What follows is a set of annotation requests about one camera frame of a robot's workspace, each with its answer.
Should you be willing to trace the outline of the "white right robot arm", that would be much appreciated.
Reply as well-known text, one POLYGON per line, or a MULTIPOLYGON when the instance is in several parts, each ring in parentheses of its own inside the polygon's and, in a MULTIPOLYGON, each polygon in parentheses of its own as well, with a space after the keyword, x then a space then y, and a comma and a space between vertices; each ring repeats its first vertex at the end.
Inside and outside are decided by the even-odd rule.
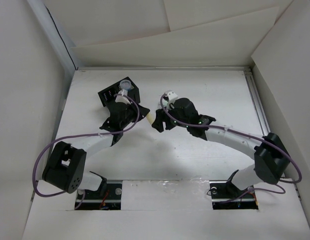
POLYGON ((251 158, 252 165, 235 170, 225 182, 224 188, 232 197, 262 182, 276 186, 291 162, 278 135, 253 136, 235 130, 214 117, 199 114, 188 98, 163 94, 152 127, 160 133, 182 127, 195 138, 222 144, 251 158))

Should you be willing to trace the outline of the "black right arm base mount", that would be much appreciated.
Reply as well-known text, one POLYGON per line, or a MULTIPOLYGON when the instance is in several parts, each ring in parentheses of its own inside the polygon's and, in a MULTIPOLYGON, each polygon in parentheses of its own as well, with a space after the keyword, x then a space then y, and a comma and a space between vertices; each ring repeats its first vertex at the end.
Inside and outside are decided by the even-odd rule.
POLYGON ((206 195, 212 200, 213 210, 258 210, 258 203, 254 193, 245 193, 248 189, 239 190, 231 183, 236 170, 227 180, 213 180, 206 195))

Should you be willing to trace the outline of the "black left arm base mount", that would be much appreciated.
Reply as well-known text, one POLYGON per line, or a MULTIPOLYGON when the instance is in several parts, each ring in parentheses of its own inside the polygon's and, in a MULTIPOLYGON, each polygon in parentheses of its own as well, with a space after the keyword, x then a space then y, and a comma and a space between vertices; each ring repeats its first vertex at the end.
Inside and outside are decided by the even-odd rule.
POLYGON ((122 181, 86 172, 77 190, 75 210, 118 211, 121 209, 122 181))

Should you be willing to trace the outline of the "clear jar of paper clips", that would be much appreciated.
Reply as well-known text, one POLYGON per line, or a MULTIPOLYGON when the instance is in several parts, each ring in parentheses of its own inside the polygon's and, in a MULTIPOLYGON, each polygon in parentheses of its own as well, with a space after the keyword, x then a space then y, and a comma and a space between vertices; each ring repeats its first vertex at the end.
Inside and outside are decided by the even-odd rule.
POLYGON ((123 91, 130 91, 133 89, 133 85, 130 80, 124 79, 119 83, 120 89, 123 91))

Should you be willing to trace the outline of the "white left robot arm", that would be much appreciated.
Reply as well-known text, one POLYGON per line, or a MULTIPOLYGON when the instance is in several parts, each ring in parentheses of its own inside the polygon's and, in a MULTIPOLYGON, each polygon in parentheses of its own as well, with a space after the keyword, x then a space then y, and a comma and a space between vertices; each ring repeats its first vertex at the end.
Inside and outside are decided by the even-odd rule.
POLYGON ((46 163, 42 179, 62 190, 73 193, 76 190, 89 191, 95 198, 106 194, 107 179, 92 171, 85 172, 88 158, 119 142, 123 133, 144 119, 150 109, 139 104, 115 102, 109 107, 110 116, 98 133, 74 135, 80 138, 74 143, 59 141, 46 163))

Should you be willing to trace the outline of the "yellow highlighter marker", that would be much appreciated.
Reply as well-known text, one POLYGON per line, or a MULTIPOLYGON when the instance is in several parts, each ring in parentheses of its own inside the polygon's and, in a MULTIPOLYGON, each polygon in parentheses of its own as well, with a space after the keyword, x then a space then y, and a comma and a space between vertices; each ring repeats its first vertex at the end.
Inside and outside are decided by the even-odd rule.
POLYGON ((150 112, 146 115, 146 119, 151 125, 155 122, 155 117, 150 112))

